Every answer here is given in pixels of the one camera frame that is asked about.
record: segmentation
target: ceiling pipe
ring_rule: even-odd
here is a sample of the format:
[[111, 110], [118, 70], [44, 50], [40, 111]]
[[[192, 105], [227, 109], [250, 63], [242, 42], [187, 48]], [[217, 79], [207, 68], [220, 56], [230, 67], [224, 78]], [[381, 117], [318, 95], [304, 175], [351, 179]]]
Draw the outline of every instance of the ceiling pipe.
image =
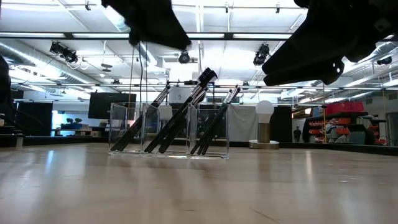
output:
[[[67, 66], [57, 60], [52, 60], [52, 58], [30, 48], [29, 46], [12, 39], [4, 39], [0, 42], [1, 52], [9, 52], [10, 54], [16, 54], [20, 57], [24, 58], [27, 61], [30, 61], [36, 67], [50, 67], [53, 68], [55, 72], [58, 72], [60, 75], [62, 73], [66, 73], [68, 76], [77, 79], [82, 83], [95, 83], [101, 84], [99, 81], [91, 78], [87, 75], [80, 73], [77, 70], [72, 70], [70, 68], [67, 69]], [[104, 90], [118, 93], [118, 91], [112, 88], [104, 88]]]

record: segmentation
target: wooden floor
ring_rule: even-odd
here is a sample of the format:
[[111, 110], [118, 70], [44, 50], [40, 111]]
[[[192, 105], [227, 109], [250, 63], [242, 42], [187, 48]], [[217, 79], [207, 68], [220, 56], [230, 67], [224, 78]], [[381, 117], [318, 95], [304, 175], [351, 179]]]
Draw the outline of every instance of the wooden floor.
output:
[[232, 149], [110, 157], [106, 144], [0, 152], [0, 223], [398, 223], [398, 157]]

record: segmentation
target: white light bulb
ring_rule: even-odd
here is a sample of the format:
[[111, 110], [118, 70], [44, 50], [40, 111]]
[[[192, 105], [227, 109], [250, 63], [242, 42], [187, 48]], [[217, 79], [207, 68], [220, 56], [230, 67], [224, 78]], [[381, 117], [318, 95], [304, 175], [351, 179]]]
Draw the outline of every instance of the white light bulb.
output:
[[269, 120], [274, 113], [274, 105], [272, 105], [270, 101], [260, 101], [256, 106], [256, 113], [259, 117], [260, 124], [269, 124]]

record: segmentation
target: clear acrylic box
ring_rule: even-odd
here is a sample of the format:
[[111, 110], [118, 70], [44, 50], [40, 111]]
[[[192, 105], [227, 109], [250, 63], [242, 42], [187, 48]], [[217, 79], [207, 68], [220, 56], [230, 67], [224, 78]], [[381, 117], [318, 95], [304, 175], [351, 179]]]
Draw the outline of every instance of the clear acrylic box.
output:
[[[224, 113], [217, 117], [222, 106], [199, 104], [189, 106], [189, 142], [187, 154], [193, 159], [227, 159], [229, 156], [229, 111], [230, 105], [224, 105]], [[216, 119], [212, 132], [209, 127]], [[207, 141], [200, 141], [203, 135], [209, 133]]]
[[[111, 105], [111, 119], [109, 129], [109, 154], [110, 155], [132, 155], [142, 157], [174, 157], [182, 159], [227, 159], [229, 151], [228, 118], [229, 107], [217, 125], [216, 133], [210, 142], [210, 146], [204, 155], [190, 154], [195, 144], [199, 141], [201, 134], [206, 131], [213, 121], [218, 108], [213, 105], [189, 104], [184, 116], [177, 122], [179, 125], [175, 138], [164, 138], [152, 152], [146, 152], [148, 145], [156, 138], [159, 131], [167, 124], [169, 119], [182, 106], [182, 103], [171, 105], [160, 105], [158, 108], [150, 104], [135, 103], [113, 103]], [[124, 142], [126, 146], [117, 147], [112, 151], [115, 144], [129, 131], [130, 126], [142, 119], [141, 128], [136, 131], [133, 138], [129, 137]], [[159, 152], [161, 147], [167, 147], [164, 153]]]
[[139, 155], [141, 153], [141, 142], [145, 136], [142, 134], [142, 130], [149, 130], [150, 122], [143, 122], [142, 128], [140, 128], [134, 137], [128, 137], [124, 140], [125, 147], [113, 148], [115, 144], [122, 138], [123, 134], [128, 132], [130, 126], [132, 126], [142, 116], [147, 120], [148, 110], [152, 109], [155, 115], [158, 113], [157, 108], [147, 104], [139, 103], [112, 103], [111, 105], [111, 119], [109, 122], [109, 153], [133, 153]]

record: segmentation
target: spotlight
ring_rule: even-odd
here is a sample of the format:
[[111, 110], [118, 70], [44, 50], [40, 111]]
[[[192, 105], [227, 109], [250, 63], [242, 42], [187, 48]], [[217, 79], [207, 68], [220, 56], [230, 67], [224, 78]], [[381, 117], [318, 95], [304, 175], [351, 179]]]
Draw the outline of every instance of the spotlight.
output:
[[269, 55], [269, 47], [268, 44], [261, 44], [259, 51], [256, 52], [256, 56], [254, 57], [253, 64], [255, 66], [260, 66], [266, 62], [267, 56]]
[[178, 58], [178, 61], [182, 64], [188, 63], [190, 61], [190, 57], [189, 54], [186, 50], [184, 50], [183, 52], [181, 52], [180, 57]]
[[62, 46], [58, 42], [52, 42], [50, 52], [59, 55], [68, 63], [77, 63], [79, 60], [75, 50], [69, 50], [67, 47]]
[[249, 82], [248, 81], [244, 81], [242, 86], [249, 86]]
[[388, 65], [388, 64], [391, 64], [391, 62], [392, 62], [392, 57], [390, 56], [390, 57], [386, 57], [385, 59], [378, 60], [376, 63], [378, 65]]

